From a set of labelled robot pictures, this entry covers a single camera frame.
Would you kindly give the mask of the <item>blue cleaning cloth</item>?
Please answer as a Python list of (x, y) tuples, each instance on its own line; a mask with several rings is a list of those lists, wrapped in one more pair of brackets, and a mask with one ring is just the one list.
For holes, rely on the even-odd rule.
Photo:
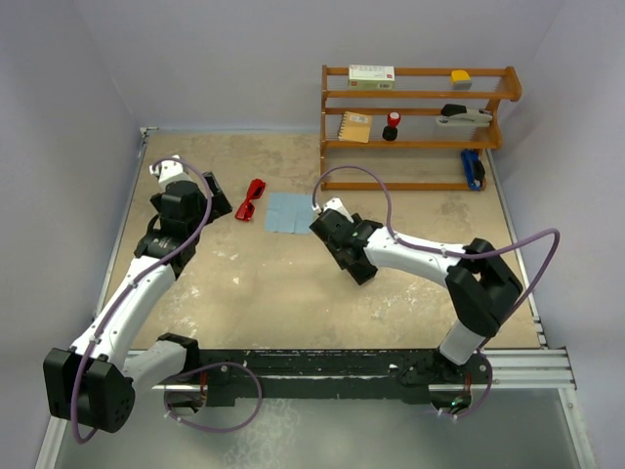
[(267, 232), (307, 235), (313, 218), (312, 197), (309, 194), (270, 193), (265, 220)]

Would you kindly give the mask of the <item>black glasses case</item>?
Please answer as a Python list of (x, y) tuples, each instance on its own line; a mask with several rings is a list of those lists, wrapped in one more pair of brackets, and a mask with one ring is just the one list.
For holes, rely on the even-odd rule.
[(373, 279), (378, 269), (368, 260), (362, 249), (344, 249), (337, 254), (337, 263), (358, 285)]

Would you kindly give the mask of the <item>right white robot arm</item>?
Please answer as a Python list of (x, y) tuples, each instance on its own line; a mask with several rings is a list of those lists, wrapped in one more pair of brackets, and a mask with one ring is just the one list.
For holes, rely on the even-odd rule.
[(340, 269), (362, 285), (380, 268), (398, 270), (444, 287), (457, 320), (438, 346), (436, 375), (456, 382), (469, 370), (469, 358), (494, 337), (514, 309), (522, 285), (493, 246), (481, 238), (467, 245), (409, 236), (399, 241), (381, 223), (324, 208), (310, 225)]

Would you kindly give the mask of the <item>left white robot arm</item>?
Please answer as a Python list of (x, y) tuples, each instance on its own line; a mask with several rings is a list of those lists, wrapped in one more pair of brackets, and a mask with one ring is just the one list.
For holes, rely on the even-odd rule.
[(128, 420), (137, 397), (173, 376), (180, 383), (201, 369), (196, 340), (173, 333), (146, 351), (128, 355), (160, 298), (195, 254), (200, 230), (232, 207), (211, 172), (194, 182), (180, 164), (154, 170), (160, 193), (156, 210), (119, 287), (92, 324), (66, 350), (54, 348), (43, 361), (52, 416), (114, 433)]

